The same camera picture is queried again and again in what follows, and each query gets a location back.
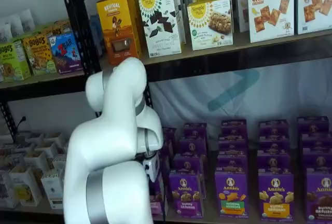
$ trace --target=crackers box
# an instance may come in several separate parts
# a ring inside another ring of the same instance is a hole
[[[202,189],[202,198],[206,198],[206,187],[204,180],[204,169],[203,169],[203,161],[200,155],[186,152],[183,154],[176,154],[173,160],[174,169],[186,169],[186,170],[194,170],[198,173],[199,181]]]
[[[230,0],[206,0],[188,5],[193,50],[233,44]]]
[[[128,57],[141,56],[134,5],[132,0],[103,0],[97,3],[111,65],[118,65]]]
[[[294,35],[294,0],[248,0],[250,41]]]
[[[23,39],[23,45],[34,75],[56,73],[56,65],[48,37],[52,33],[42,32]]]
[[[217,167],[214,173],[218,213],[222,217],[248,218],[248,192],[244,169],[234,167],[229,171]]]
[[[73,32],[52,36],[49,42],[59,74],[83,69]]]
[[[289,169],[258,170],[262,220],[294,221],[294,176]]]
[[[170,186],[175,211],[182,217],[203,218],[204,207],[198,174],[188,170],[172,170]]]
[[[52,209],[63,209],[63,170],[50,170],[41,177],[45,193]]]
[[[332,221],[332,171],[331,169],[307,169],[306,219],[307,223],[330,223]]]
[[[42,194],[32,169],[17,165],[9,172],[9,176],[14,185],[15,194],[22,206],[38,206],[42,199]]]
[[[21,40],[0,44],[0,61],[5,82],[25,80],[31,76]]]
[[[139,0],[150,58],[182,52],[177,0]]]
[[[297,0],[297,33],[332,28],[332,0]]]

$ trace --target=white box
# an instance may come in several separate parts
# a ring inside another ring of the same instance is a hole
[[[332,28],[332,0],[297,0],[298,34]]]
[[[294,0],[248,0],[250,42],[294,35]]]
[[[9,176],[22,206],[38,206],[42,199],[42,194],[32,169],[17,165],[9,172]]]
[[[63,198],[63,170],[50,170],[42,176],[43,184],[48,201],[53,209],[62,209]]]
[[[0,207],[15,208],[19,204],[7,169],[0,169]]]

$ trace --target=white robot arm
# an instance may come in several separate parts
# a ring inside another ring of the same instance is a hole
[[[145,104],[145,87],[145,68],[136,58],[88,78],[88,102],[102,114],[79,125],[70,138],[63,196],[66,224],[153,223],[146,174],[156,179],[155,154],[163,135],[158,115]],[[148,157],[143,166],[131,161],[137,153]]]

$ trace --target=yellow box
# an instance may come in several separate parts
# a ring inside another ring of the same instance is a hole
[[[109,62],[117,65],[127,57],[141,56],[133,0],[97,2]]]

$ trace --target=food product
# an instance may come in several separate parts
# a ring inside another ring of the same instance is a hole
[[[182,217],[202,218],[204,207],[198,175],[194,171],[172,170],[170,173],[175,211]]]
[[[52,36],[49,38],[49,42],[60,74],[83,69],[73,32]]]
[[[41,178],[51,208],[62,209],[64,171],[53,169]]]
[[[294,176],[289,169],[259,169],[259,209],[262,220],[294,220]]]
[[[141,56],[134,5],[131,0],[103,0],[97,3],[108,59],[112,65],[127,57]]]
[[[233,44],[230,0],[205,0],[188,5],[193,50]]]
[[[248,0],[250,41],[294,35],[294,0]]]
[[[42,194],[33,176],[32,169],[17,165],[9,172],[9,176],[13,183],[15,194],[20,199],[22,206],[38,206],[42,199]]]
[[[183,42],[177,0],[139,0],[149,56],[178,54]]]
[[[214,173],[218,213],[222,217],[248,218],[248,192],[244,169],[217,167]]]
[[[298,34],[332,28],[332,0],[297,0]]]
[[[0,44],[0,60],[6,82],[25,80],[31,76],[21,40]]]

